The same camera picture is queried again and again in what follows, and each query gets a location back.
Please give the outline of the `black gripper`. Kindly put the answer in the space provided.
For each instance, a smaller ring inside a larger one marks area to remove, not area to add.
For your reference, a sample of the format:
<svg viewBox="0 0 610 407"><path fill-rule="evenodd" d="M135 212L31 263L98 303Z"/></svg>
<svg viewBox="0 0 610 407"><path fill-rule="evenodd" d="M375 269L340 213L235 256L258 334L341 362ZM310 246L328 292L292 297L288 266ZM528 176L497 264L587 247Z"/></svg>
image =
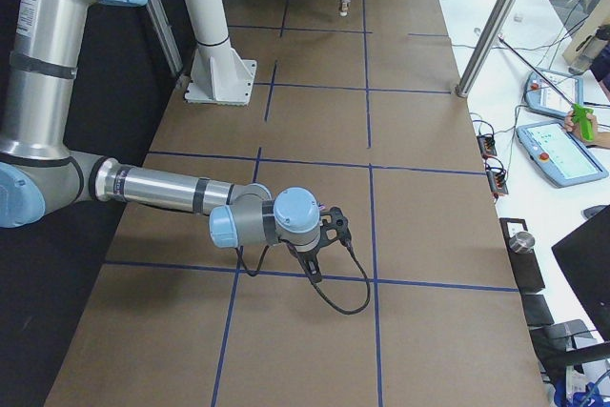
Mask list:
<svg viewBox="0 0 610 407"><path fill-rule="evenodd" d="M305 265L305 271L312 283L320 282L320 271L317 260L318 253L334 243L334 240L326 234L318 234L310 240L289 241L290 253L300 264Z"/></svg>

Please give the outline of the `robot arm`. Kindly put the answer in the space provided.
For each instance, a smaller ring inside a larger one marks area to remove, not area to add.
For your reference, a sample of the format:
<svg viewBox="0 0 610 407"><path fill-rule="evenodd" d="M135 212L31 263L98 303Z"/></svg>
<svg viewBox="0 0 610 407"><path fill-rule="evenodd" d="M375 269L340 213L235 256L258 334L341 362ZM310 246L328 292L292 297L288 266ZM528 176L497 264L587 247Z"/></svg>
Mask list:
<svg viewBox="0 0 610 407"><path fill-rule="evenodd" d="M262 105L196 106L179 100L160 73L160 50L141 11L94 9L71 42L85 45L85 73L66 113L68 144L123 161L174 172L244 178L246 156L262 141L278 142ZM111 262L224 262L199 216L159 207L82 201L1 233L5 290L83 291L104 259Z"/></svg>

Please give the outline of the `person hand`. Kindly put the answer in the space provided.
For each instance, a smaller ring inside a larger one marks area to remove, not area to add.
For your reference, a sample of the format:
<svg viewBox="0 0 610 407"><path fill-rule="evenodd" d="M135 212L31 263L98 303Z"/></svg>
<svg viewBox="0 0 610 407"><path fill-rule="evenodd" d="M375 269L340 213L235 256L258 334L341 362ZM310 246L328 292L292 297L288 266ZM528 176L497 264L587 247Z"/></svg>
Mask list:
<svg viewBox="0 0 610 407"><path fill-rule="evenodd" d="M598 136L598 120L596 116L590 112L586 114L586 125L590 127L588 134L582 133L582 125L575 120L574 112L570 111L564 118L563 128L566 132L572 133L575 137L583 142L593 142Z"/></svg>

